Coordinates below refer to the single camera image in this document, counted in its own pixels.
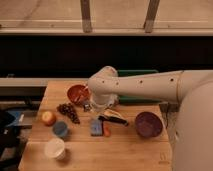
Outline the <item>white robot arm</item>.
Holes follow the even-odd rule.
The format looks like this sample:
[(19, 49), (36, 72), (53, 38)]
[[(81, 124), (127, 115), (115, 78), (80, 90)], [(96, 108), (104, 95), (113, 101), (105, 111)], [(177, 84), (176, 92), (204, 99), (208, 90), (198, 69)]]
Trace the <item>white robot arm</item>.
[(87, 85), (98, 109), (108, 107), (115, 95), (178, 103), (172, 171), (213, 171), (213, 69), (120, 77), (105, 66)]

